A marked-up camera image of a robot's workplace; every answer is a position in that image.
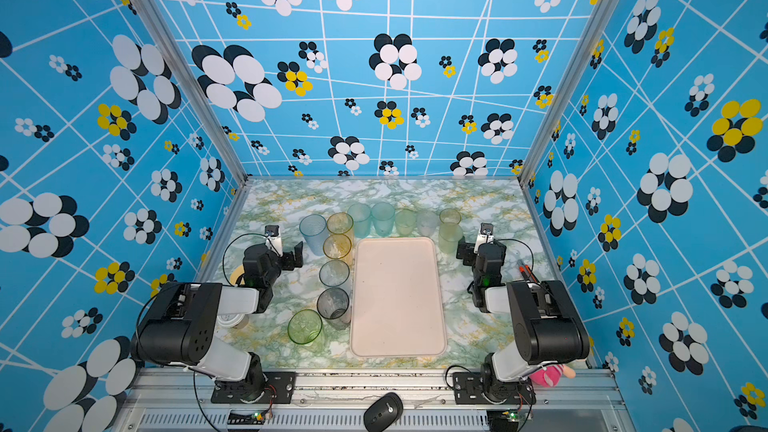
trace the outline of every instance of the plastic tray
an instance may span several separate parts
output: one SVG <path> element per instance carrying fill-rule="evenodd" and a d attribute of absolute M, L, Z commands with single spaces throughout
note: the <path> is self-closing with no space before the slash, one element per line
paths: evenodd
<path fill-rule="evenodd" d="M 354 277 L 354 355 L 424 357 L 446 351 L 440 277 L 430 238 L 359 241 Z"/>

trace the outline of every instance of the clear plastic cup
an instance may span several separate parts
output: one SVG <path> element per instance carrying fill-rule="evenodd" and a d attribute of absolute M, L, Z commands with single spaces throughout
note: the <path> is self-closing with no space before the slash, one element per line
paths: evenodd
<path fill-rule="evenodd" d="M 355 221 L 352 216 L 346 212 L 339 212 L 328 217 L 328 232 L 331 234 L 343 234 L 350 238 L 352 245 L 355 245 Z"/>
<path fill-rule="evenodd" d="M 329 235 L 322 244 L 322 251 L 326 257 L 344 261 L 345 264 L 352 266 L 352 241 L 346 235 Z"/>
<path fill-rule="evenodd" d="M 407 236 L 413 233 L 416 227 L 416 213 L 413 210 L 404 208 L 395 214 L 395 228 L 398 235 Z"/>
<path fill-rule="evenodd" d="M 464 237 L 464 231 L 458 224 L 440 224 L 437 246 L 448 255 L 456 255 L 458 241 Z"/>
<path fill-rule="evenodd" d="M 304 242 L 310 247 L 312 254 L 322 256 L 322 244 L 329 235 L 326 220 L 317 214 L 306 216 L 301 219 L 299 232 L 304 237 Z"/>
<path fill-rule="evenodd" d="M 337 287 L 320 294 L 317 298 L 317 311 L 335 329 L 348 328 L 352 321 L 350 296 Z"/>
<path fill-rule="evenodd" d="M 347 212 L 355 221 L 355 237 L 365 238 L 371 233 L 371 208 L 365 204 L 353 204 Z"/>
<path fill-rule="evenodd" d="M 431 237 L 439 225 L 440 217 L 431 210 L 422 210 L 416 214 L 416 228 L 422 237 Z"/>
<path fill-rule="evenodd" d="M 297 345 L 320 351 L 325 348 L 322 319 L 317 312 L 306 309 L 296 312 L 288 322 L 288 338 Z"/>
<path fill-rule="evenodd" d="M 389 237 L 392 234 L 392 226 L 395 225 L 395 208 L 387 202 L 379 202 L 371 207 L 373 217 L 373 229 L 379 237 Z"/>
<path fill-rule="evenodd" d="M 455 208 L 444 208 L 440 211 L 440 222 L 443 224 L 458 224 L 462 215 Z"/>
<path fill-rule="evenodd" d="M 320 268 L 320 281 L 326 287 L 339 287 L 350 278 L 350 266 L 341 260 L 331 260 Z"/>

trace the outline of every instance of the metal vent grille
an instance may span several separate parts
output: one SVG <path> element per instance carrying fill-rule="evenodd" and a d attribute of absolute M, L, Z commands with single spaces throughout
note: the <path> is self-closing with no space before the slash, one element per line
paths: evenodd
<path fill-rule="evenodd" d="M 214 425 L 225 426 L 228 413 L 208 413 L 208 420 Z M 140 430 L 188 430 L 195 425 L 210 428 L 200 412 L 179 413 L 172 409 L 159 409 L 141 416 Z"/>
<path fill-rule="evenodd" d="M 276 410 L 263 430 L 362 430 L 363 410 Z M 226 426 L 226 415 L 213 413 L 211 422 L 223 430 L 253 429 L 252 425 Z M 141 418 L 139 430 L 210 430 L 200 413 L 156 410 Z M 485 412 L 478 410 L 407 410 L 388 430 L 488 430 Z"/>

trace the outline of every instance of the green plastic cup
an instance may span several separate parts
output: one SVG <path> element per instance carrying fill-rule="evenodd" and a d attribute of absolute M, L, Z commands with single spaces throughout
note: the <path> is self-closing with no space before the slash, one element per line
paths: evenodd
<path fill-rule="evenodd" d="M 288 322 L 288 338 L 298 345 L 310 345 L 322 336 L 322 318 L 313 310 L 296 312 Z"/>

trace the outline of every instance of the black mouse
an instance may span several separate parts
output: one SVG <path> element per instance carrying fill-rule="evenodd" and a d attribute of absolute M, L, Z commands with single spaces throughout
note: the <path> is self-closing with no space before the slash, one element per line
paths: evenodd
<path fill-rule="evenodd" d="M 362 424 L 368 432 L 382 432 L 402 416 L 402 400 L 394 392 L 378 399 L 362 415 Z"/>

